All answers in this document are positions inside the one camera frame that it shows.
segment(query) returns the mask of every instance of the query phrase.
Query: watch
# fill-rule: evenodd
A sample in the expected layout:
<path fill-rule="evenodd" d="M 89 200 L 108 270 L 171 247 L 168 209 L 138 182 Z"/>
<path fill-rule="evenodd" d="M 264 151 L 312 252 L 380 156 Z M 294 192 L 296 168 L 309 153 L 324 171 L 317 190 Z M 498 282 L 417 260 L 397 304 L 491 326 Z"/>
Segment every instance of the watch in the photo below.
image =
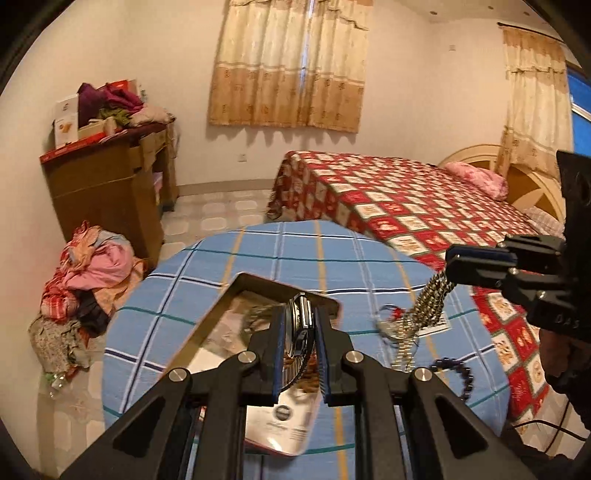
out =
<path fill-rule="evenodd" d="M 314 315 L 305 293 L 298 293 L 285 305 L 285 360 L 281 391 L 289 389 L 303 375 L 314 349 Z"/>

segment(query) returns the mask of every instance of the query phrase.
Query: metal screw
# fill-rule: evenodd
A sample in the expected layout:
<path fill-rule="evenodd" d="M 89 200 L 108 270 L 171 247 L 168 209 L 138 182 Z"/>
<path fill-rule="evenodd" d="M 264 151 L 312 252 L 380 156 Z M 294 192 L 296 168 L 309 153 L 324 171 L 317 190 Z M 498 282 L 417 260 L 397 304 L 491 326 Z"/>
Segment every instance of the metal screw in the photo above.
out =
<path fill-rule="evenodd" d="M 168 373 L 168 378 L 173 382 L 182 382 L 187 378 L 187 371 L 184 368 L 175 368 Z"/>
<path fill-rule="evenodd" d="M 243 364 L 251 364 L 256 360 L 256 353 L 249 350 L 244 350 L 238 354 L 238 360 Z"/>
<path fill-rule="evenodd" d="M 428 382 L 433 378 L 433 374 L 428 368 L 417 368 L 414 372 L 414 376 L 421 382 Z"/>
<path fill-rule="evenodd" d="M 346 353 L 345 358 L 352 364 L 358 364 L 361 360 L 363 360 L 363 354 L 361 352 L 351 350 L 350 352 Z"/>

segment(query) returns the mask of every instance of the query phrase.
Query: baseboard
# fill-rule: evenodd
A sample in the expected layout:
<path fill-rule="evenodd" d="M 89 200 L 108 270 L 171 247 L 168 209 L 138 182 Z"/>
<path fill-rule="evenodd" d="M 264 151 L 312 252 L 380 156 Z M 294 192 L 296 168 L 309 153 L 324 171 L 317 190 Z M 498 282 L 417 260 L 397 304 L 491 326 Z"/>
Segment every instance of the baseboard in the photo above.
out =
<path fill-rule="evenodd" d="M 202 193 L 238 192 L 240 190 L 268 190 L 273 188 L 275 179 L 213 181 L 179 185 L 178 193 L 182 196 L 201 195 Z"/>

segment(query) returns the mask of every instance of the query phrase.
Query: pile of clothes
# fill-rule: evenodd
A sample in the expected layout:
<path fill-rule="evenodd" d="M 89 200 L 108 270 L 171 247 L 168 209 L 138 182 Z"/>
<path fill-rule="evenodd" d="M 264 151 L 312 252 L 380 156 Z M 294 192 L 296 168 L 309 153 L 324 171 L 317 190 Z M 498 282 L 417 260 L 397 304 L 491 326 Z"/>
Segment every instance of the pile of clothes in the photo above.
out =
<path fill-rule="evenodd" d="M 164 108 L 142 103 L 134 93 L 114 85 L 95 89 L 90 83 L 83 83 L 78 89 L 78 128 L 91 118 L 114 117 L 122 128 L 158 122 L 168 124 L 174 117 Z"/>
<path fill-rule="evenodd" d="M 72 376 L 88 368 L 89 339 L 106 332 L 143 276 L 144 263 L 123 235 L 88 222 L 78 227 L 45 284 L 40 314 L 29 327 L 45 372 Z"/>

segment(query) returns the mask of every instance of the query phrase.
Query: wall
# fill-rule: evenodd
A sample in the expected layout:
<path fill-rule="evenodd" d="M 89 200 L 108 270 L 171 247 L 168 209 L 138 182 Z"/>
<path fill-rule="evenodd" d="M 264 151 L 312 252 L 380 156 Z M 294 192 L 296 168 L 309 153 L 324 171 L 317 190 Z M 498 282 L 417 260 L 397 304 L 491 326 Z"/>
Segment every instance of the wall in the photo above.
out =
<path fill-rule="evenodd" d="M 39 466 L 41 368 L 27 327 L 64 244 L 39 163 L 55 101 L 82 81 L 119 76 L 117 0 L 77 0 L 37 39 L 0 96 L 0 416 L 31 466 Z"/>
<path fill-rule="evenodd" d="M 433 24 L 433 30 L 427 127 L 415 159 L 437 164 L 462 148 L 499 144 L 511 91 L 497 20 L 463 19 Z M 557 36 L 549 26 L 545 33 Z"/>
<path fill-rule="evenodd" d="M 425 19 L 392 0 L 376 0 L 357 136 L 311 128 L 212 127 L 207 105 L 225 3 L 128 0 L 125 74 L 141 81 L 150 102 L 178 117 L 180 184 L 272 179 L 283 155 L 297 149 L 414 156 L 431 56 Z M 246 163 L 237 162 L 241 153 Z"/>

